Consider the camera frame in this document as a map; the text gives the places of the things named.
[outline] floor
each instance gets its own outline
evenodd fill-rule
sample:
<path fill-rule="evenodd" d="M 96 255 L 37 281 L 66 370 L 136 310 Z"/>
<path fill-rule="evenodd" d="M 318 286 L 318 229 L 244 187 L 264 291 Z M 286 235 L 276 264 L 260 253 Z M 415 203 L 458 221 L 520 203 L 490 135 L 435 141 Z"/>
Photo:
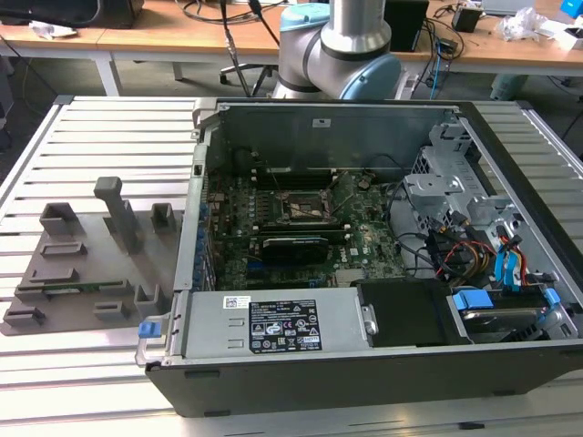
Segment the floor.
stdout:
<path fill-rule="evenodd" d="M 0 182 L 14 165 L 18 156 L 34 135 L 43 115 L 54 100 L 53 93 L 35 76 L 31 69 L 26 72 L 26 64 L 13 59 L 15 73 L 10 77 L 10 84 L 15 104 L 8 114 L 6 128 L 12 136 L 12 146 L 0 155 Z M 36 70 L 55 89 L 58 94 L 78 96 L 103 96 L 104 91 L 95 64 L 91 61 L 65 59 L 35 59 L 32 62 Z M 173 79 L 169 63 L 131 61 L 118 62 L 118 70 L 124 87 L 125 96 L 230 96 L 243 97 L 235 75 L 232 85 L 219 83 L 219 69 L 215 64 L 185 64 L 185 79 L 177 82 Z M 259 71 L 246 72 L 248 82 L 253 84 Z M 439 94 L 440 99 L 488 100 L 491 92 L 493 75 L 450 73 Z M 273 90 L 275 77 L 267 79 L 262 95 Z M 415 92 L 414 98 L 429 98 L 430 89 L 422 84 Z M 517 100 L 526 100 L 547 123 L 562 135 L 578 112 L 583 110 L 583 103 L 578 102 L 583 96 L 583 80 L 574 80 L 570 87 L 553 85 L 545 76 L 532 76 L 527 80 Z M 567 144 L 578 155 L 583 154 L 583 119 L 571 129 L 566 139 Z"/>

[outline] black box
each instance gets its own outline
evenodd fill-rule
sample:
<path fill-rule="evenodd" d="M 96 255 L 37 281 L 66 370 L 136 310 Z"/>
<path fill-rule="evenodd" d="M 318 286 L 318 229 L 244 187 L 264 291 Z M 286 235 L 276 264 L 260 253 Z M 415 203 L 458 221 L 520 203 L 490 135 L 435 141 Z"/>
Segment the black box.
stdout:
<path fill-rule="evenodd" d="M 132 27 L 144 5 L 144 0 L 104 0 L 101 17 L 91 27 L 127 29 Z M 30 15 L 30 20 L 44 17 L 46 21 L 84 23 L 97 11 L 97 0 L 0 0 L 0 9 Z M 11 24 L 25 24 L 12 21 Z"/>
<path fill-rule="evenodd" d="M 429 0 L 386 0 L 384 21 L 391 27 L 391 51 L 414 52 Z"/>
<path fill-rule="evenodd" d="M 476 29 L 477 21 L 484 12 L 483 9 L 459 6 L 452 19 L 452 27 L 457 32 L 472 33 Z"/>

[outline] gray 3d-printed holder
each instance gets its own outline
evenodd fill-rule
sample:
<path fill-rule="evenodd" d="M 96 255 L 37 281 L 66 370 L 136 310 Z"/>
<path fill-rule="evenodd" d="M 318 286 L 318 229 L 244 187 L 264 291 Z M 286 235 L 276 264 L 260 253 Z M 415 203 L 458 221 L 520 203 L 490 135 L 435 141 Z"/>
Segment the gray 3d-printed holder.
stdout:
<path fill-rule="evenodd" d="M 181 217 L 168 203 L 134 212 L 121 187 L 119 178 L 97 181 L 109 216 L 46 205 L 45 232 L 0 324 L 4 335 L 124 328 L 169 311 Z"/>

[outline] white label sticker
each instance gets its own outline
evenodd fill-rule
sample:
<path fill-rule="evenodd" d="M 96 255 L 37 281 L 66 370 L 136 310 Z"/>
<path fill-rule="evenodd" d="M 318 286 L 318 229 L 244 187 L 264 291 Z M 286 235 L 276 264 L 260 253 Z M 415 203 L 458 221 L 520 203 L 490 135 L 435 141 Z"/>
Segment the white label sticker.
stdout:
<path fill-rule="evenodd" d="M 222 300 L 224 310 L 242 310 L 249 307 L 251 296 L 225 296 Z"/>

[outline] blue latch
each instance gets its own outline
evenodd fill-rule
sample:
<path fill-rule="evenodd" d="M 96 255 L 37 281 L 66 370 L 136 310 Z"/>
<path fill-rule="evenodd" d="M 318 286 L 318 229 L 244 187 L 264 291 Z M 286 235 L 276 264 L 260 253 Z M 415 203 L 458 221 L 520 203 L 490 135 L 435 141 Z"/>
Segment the blue latch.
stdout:
<path fill-rule="evenodd" d="M 494 308 L 494 304 L 486 290 L 466 289 L 454 295 L 457 310 L 475 310 L 478 308 Z"/>
<path fill-rule="evenodd" d="M 545 297 L 548 300 L 548 304 L 553 307 L 561 302 L 561 298 L 558 296 L 555 289 L 546 289 L 545 290 Z"/>
<path fill-rule="evenodd" d="M 162 324 L 157 321 L 142 321 L 138 326 L 138 337 L 157 339 L 162 336 Z"/>

